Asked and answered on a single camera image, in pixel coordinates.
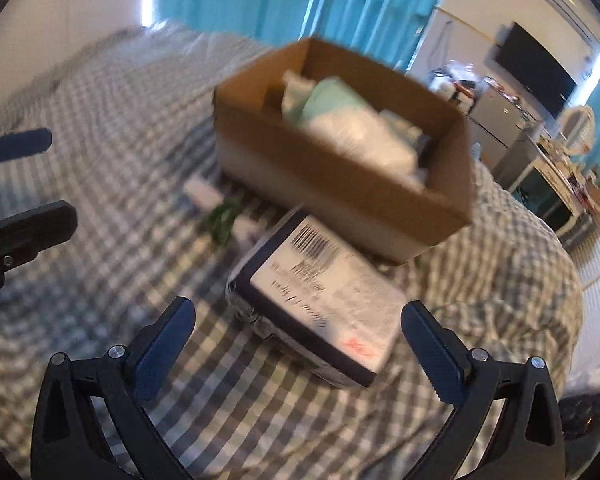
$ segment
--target open cardboard box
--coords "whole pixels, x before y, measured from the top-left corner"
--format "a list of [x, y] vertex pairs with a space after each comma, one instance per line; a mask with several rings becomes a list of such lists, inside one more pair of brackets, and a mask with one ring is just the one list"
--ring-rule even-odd
[[[377, 111], [411, 121], [434, 142], [427, 189], [416, 192], [343, 158], [285, 123], [285, 70], [339, 76]], [[415, 80], [316, 38], [274, 50], [216, 88], [223, 171], [289, 207], [299, 203], [353, 244], [401, 263], [471, 221], [472, 161], [465, 118]]]

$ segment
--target silver bolt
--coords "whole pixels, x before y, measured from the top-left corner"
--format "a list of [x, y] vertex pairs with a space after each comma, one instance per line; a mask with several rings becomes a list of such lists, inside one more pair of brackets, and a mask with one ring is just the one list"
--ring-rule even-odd
[[531, 364], [535, 368], [539, 368], [540, 370], [542, 370], [542, 368], [544, 368], [546, 366], [544, 359], [542, 359], [541, 357], [538, 357], [538, 356], [534, 356], [531, 358]]
[[471, 350], [471, 357], [476, 361], [486, 361], [489, 358], [489, 353], [484, 348], [474, 348]]
[[109, 357], [112, 359], [119, 359], [125, 354], [125, 347], [122, 345], [115, 345], [109, 348]]
[[51, 364], [58, 366], [64, 363], [64, 354], [62, 352], [58, 352], [57, 354], [53, 354], [51, 357]]

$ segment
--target package with barcode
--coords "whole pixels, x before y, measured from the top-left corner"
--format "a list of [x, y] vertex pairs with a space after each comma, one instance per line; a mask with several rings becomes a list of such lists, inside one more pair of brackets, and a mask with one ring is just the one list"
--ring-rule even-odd
[[307, 212], [283, 218], [232, 271], [227, 300], [338, 387], [369, 386], [400, 329], [406, 297]]

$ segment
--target checkered bedsheet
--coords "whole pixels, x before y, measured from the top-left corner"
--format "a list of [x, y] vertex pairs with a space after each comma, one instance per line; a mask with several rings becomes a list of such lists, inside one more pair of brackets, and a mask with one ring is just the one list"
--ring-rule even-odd
[[[197, 325], [147, 411], [197, 478], [399, 479], [450, 413], [402, 339], [372, 387], [337, 390], [228, 309], [237, 250], [212, 244], [183, 184], [200, 172], [252, 218], [279, 218], [221, 177], [214, 151], [212, 89], [262, 52], [245, 38], [179, 25], [135, 30], [89, 47], [0, 107], [0, 131], [54, 133], [48, 153], [0, 165], [0, 219], [60, 199], [79, 214], [71, 241], [11, 271], [0, 291], [0, 447], [23, 475], [51, 355], [85, 358], [127, 343], [178, 295], [194, 301]], [[467, 346], [503, 360], [544, 356], [559, 392], [582, 323], [574, 266], [480, 164], [475, 185], [473, 225], [381, 270]], [[497, 412], [463, 471], [477, 465]]]

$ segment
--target blue gripper pad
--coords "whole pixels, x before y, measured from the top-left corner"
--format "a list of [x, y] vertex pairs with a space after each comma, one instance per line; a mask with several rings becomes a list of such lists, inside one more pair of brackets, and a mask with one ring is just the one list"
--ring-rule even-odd
[[442, 328], [419, 301], [404, 306], [400, 323], [404, 338], [440, 400], [460, 406], [464, 402], [464, 380], [470, 371], [466, 353], [462, 355], [462, 349], [466, 352], [464, 345], [451, 330]]
[[125, 379], [135, 400], [153, 399], [193, 332], [196, 310], [176, 298], [158, 320], [145, 326], [128, 346]]
[[52, 142], [46, 128], [0, 136], [0, 162], [46, 152]]

